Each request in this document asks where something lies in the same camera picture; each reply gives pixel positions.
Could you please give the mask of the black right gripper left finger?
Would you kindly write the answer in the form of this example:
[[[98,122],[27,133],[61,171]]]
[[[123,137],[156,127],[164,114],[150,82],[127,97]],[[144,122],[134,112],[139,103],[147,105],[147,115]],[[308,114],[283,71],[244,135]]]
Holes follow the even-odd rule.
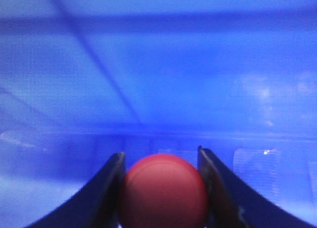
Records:
[[[124,152],[114,153],[72,197],[29,228],[117,228],[117,200],[126,172]]]

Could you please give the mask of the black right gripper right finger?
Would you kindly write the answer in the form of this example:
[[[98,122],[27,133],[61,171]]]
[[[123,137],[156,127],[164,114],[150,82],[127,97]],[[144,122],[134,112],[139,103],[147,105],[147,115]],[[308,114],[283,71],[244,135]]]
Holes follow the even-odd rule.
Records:
[[[208,148],[198,147],[198,170],[208,190],[208,228],[311,228],[240,179]]]

